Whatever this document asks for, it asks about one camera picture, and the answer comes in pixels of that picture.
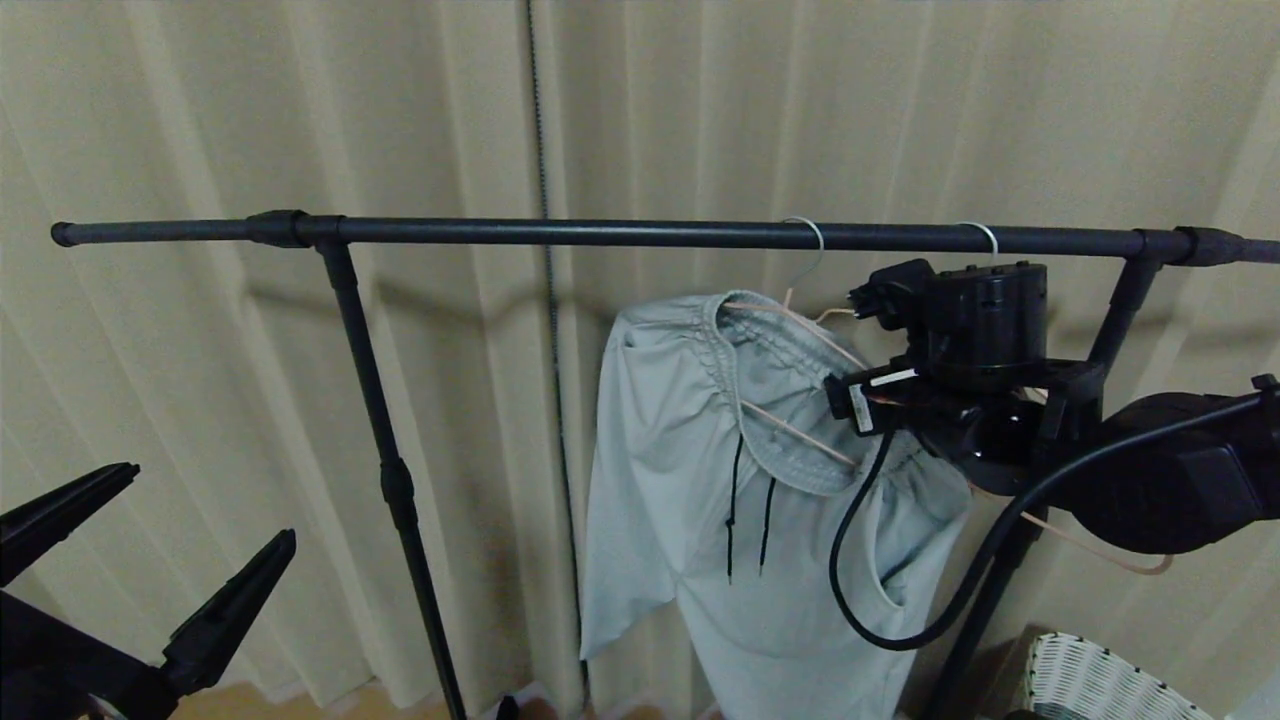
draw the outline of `drawstring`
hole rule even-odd
[[[728,529],[728,584],[733,584],[733,523],[737,520],[737,461],[742,457],[742,436],[737,436],[737,452],[733,454],[733,487],[728,496],[728,520],[724,527]]]
[[[728,530],[728,557],[724,561],[728,582],[733,584],[733,525],[737,523],[737,465],[742,459],[741,434],[737,436],[737,451],[733,452],[733,484],[728,495],[728,520],[724,520],[724,529]],[[764,498],[764,536],[760,538],[760,574],[764,574],[764,553],[769,548],[769,515],[773,511],[773,489],[778,487],[777,478],[769,478],[769,493]]]
[[[773,510],[773,488],[778,487],[777,478],[769,478],[769,495],[764,498],[764,537],[760,538],[760,574],[764,574],[764,551],[769,548],[769,511]]]

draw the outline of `white wicker basket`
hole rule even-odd
[[[1062,633],[1032,646],[1023,708],[1051,720],[1212,720],[1110,650]]]

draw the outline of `black clothing rack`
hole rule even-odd
[[[974,225],[890,225],[822,223],[826,250],[900,252],[988,252],[988,234]],[[1280,242],[1249,240],[1213,228],[1075,229],[991,227],[1000,251],[1030,255],[1119,258],[1125,269],[1111,297],[1091,360],[1110,364],[1119,352],[1147,290],[1162,265],[1207,266],[1229,263],[1280,264]],[[348,245],[563,245],[596,247],[705,247],[813,250],[814,233],[806,225],[785,223],[714,223],[649,220],[527,220],[348,218],[308,215],[301,210],[273,210],[241,220],[170,220],[136,223],[56,223],[55,242],[64,247],[113,242],[195,242],[248,240],[275,247],[312,247],[324,258],[343,327],[351,345],[356,374],[381,461],[381,491],[401,537],[404,560],[435,659],[444,700],[453,720],[466,708],[449,655],[440,609],[431,584],[422,536],[413,503],[413,483],[399,456],[387,410],[365,320]],[[978,602],[965,620],[947,657],[925,715],[946,712],[978,642],[1007,585],[1038,532],[1011,533],[996,553]]]

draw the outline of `metal hook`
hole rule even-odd
[[[978,228],[987,233],[987,238],[991,241],[991,261],[995,263],[1000,258],[1000,241],[996,240],[996,233],[991,232],[991,228],[982,223],[956,223],[957,225],[969,225],[972,228]]]
[[[827,252],[827,238],[822,237],[822,231],[818,229],[818,223],[814,223],[809,218],[801,218],[800,215],[791,215],[790,218],[783,218],[782,222],[783,223],[804,223],[804,224],[809,225],[809,229],[813,231],[813,234],[818,236],[818,258],[815,258],[814,261],[813,261],[813,264],[810,264],[808,268],[805,268],[804,270],[801,270],[800,274],[797,274],[796,277],[791,278],[791,282],[787,283],[787,295],[782,300],[782,306],[783,307],[791,307],[791,291],[794,291],[795,287],[797,284],[800,284],[800,281],[803,281],[805,275],[808,275],[809,273],[817,270],[818,265],[822,264],[822,256],[823,256],[824,252]]]

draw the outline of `beige curtain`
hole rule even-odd
[[[1280,237],[1275,4],[539,3],[532,15],[539,118],[522,4],[0,8],[0,503],[104,462],[143,468],[19,594],[155,659],[294,527],[298,555],[228,680],[321,703],[370,678],[399,705],[439,688],[319,258],[63,250],[52,220],[535,217],[540,120],[553,217]],[[541,249],[353,254],[468,708],[536,679],[573,711],[586,689],[570,539],[584,542],[614,313],[730,287],[781,295],[812,258],[557,249],[549,287]],[[827,254],[797,302],[836,305],[899,259]],[[1051,351],[1079,356],[1119,265],[1050,266]],[[1280,372],[1277,306],[1274,268],[1164,270],[1110,407],[1166,388],[1236,395]],[[901,342],[841,331],[877,360]],[[952,577],[995,515],[980,507]],[[1157,578],[1046,538],[984,642],[1028,624],[1084,634],[1221,715],[1280,664],[1277,566],[1274,525]],[[945,644],[922,652],[913,687]],[[602,708],[645,697],[692,717],[712,702],[672,609],[590,678]]]

